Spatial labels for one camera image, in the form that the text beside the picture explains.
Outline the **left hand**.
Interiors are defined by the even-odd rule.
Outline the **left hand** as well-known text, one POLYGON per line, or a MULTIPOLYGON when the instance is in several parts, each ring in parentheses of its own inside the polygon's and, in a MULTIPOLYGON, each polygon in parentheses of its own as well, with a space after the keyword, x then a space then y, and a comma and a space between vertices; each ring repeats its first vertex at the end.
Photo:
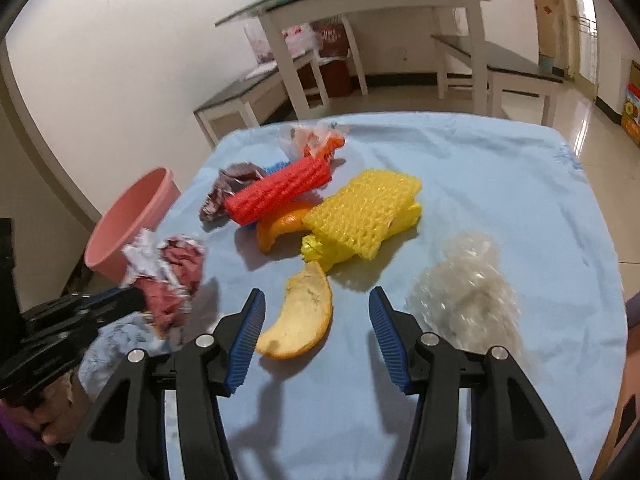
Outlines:
POLYGON ((72 370, 36 395, 26 408, 1 401, 1 428, 19 445, 55 446, 72 442, 91 408, 91 399, 72 370))

